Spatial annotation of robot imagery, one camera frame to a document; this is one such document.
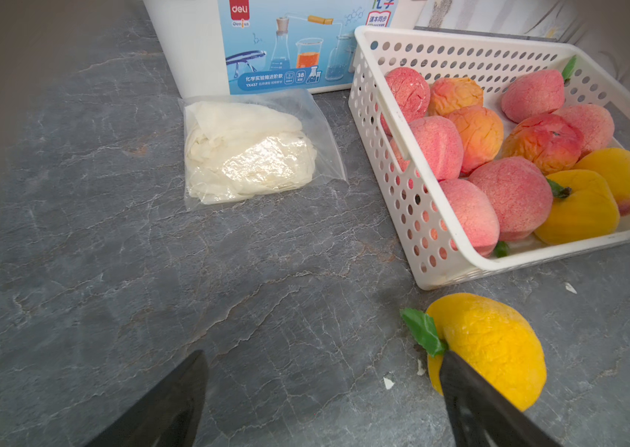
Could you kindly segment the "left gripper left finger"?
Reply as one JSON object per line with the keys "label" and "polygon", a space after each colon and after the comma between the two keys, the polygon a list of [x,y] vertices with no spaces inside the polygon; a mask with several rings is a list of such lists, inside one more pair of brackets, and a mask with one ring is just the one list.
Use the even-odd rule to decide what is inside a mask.
{"label": "left gripper left finger", "polygon": [[209,367],[202,350],[192,352],[153,389],[90,446],[194,445],[205,395]]}

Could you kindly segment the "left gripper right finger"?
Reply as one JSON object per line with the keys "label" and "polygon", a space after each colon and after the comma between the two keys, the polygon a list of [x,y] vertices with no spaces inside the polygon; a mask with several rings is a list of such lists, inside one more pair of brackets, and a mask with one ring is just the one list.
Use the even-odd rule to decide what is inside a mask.
{"label": "left gripper right finger", "polygon": [[456,445],[559,445],[453,351],[443,356],[440,381]]}

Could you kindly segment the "white perforated plastic basket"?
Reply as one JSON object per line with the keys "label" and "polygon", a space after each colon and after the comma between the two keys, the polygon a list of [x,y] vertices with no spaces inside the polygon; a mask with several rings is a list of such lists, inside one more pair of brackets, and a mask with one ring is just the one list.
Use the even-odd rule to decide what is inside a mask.
{"label": "white perforated plastic basket", "polygon": [[419,288],[630,241],[630,93],[584,52],[355,37],[350,111]]}

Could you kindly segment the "pink peach second row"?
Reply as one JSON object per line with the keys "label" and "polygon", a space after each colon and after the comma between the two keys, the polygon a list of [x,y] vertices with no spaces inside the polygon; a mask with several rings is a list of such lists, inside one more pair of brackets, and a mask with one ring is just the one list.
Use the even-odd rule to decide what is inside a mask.
{"label": "pink peach second row", "polygon": [[538,167],[520,156],[486,163],[469,181],[489,198],[499,218],[500,239],[505,242],[527,238],[551,213],[551,186]]}

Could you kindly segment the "orange pink peach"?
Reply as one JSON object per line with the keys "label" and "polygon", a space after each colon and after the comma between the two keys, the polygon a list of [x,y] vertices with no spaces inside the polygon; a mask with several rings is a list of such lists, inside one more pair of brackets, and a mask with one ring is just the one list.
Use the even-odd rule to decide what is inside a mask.
{"label": "orange pink peach", "polygon": [[499,115],[480,105],[460,108],[447,114],[462,141],[464,156],[460,175],[470,175],[494,160],[504,140],[504,126]]}

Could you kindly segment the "orange red peach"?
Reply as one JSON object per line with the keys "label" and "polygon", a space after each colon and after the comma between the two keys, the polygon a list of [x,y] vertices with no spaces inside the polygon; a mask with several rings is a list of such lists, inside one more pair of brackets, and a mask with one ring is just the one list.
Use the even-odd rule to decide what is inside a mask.
{"label": "orange red peach", "polygon": [[571,169],[582,154],[583,134],[560,115],[541,114],[519,123],[504,140],[503,158],[520,156],[544,175]]}

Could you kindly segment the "pink peach top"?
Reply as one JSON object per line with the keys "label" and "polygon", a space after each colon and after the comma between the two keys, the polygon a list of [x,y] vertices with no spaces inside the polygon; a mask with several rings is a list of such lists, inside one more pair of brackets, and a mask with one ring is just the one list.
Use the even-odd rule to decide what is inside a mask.
{"label": "pink peach top", "polygon": [[484,257],[510,254],[510,245],[500,239],[499,218],[478,186],[467,180],[451,179],[440,182],[440,187],[477,253]]}

